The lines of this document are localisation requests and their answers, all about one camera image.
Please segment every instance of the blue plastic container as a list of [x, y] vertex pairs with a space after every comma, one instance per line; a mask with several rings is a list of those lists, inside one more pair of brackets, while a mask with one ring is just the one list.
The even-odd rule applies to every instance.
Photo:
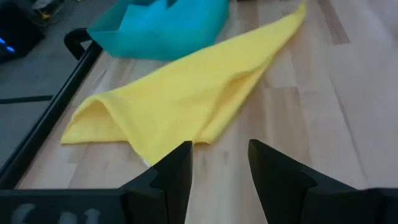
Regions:
[[214, 44], [229, 14], [228, 0], [133, 2], [120, 0], [88, 29], [113, 57], [176, 60]]

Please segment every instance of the wooden tabletop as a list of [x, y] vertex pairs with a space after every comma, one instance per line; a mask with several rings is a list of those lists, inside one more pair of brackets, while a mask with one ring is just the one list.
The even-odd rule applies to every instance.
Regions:
[[[231, 1], [220, 41], [280, 19], [298, 3]], [[376, 152], [366, 141], [381, 140], [366, 128], [382, 130], [371, 119], [373, 113], [360, 113], [372, 108], [366, 104], [370, 96], [363, 94], [377, 80], [370, 69], [380, 68], [383, 58], [393, 71], [392, 60], [398, 57], [390, 49], [395, 42], [364, 1], [308, 0], [307, 7], [304, 25], [276, 56], [222, 137], [211, 146], [195, 145], [187, 223], [264, 223], [249, 171], [252, 138], [356, 188], [398, 184], [384, 176], [397, 177], [389, 172], [396, 165], [388, 157], [395, 156], [396, 161], [398, 154], [385, 144], [389, 148], [379, 154], [384, 162], [377, 160], [376, 168], [371, 159]], [[73, 146], [59, 142], [85, 98], [131, 83], [166, 63], [102, 53], [19, 188], [116, 188], [145, 171], [147, 166], [126, 142]], [[390, 70], [383, 70], [385, 77]], [[386, 111], [383, 114], [392, 117]]]

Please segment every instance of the blue light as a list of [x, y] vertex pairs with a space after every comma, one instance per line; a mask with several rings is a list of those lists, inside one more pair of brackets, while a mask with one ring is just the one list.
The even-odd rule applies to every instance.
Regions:
[[9, 52], [12, 52], [12, 53], [15, 52], [15, 50], [14, 50], [12, 47], [10, 47], [10, 46], [7, 46], [6, 49], [7, 49]]

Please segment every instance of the gray floor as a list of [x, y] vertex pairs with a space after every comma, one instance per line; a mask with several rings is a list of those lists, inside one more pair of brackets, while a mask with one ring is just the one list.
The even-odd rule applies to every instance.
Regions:
[[[65, 0], [60, 20], [24, 58], [0, 64], [0, 98], [53, 95], [77, 61], [63, 44], [65, 34], [88, 27], [117, 0]], [[0, 166], [44, 112], [47, 102], [0, 105]]]

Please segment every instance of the yellow towel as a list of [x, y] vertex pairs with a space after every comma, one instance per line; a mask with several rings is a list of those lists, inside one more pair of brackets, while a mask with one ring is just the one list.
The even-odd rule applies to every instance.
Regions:
[[295, 13], [170, 63], [124, 87], [93, 95], [61, 142], [128, 141], [155, 164], [181, 142], [212, 143], [306, 14]]

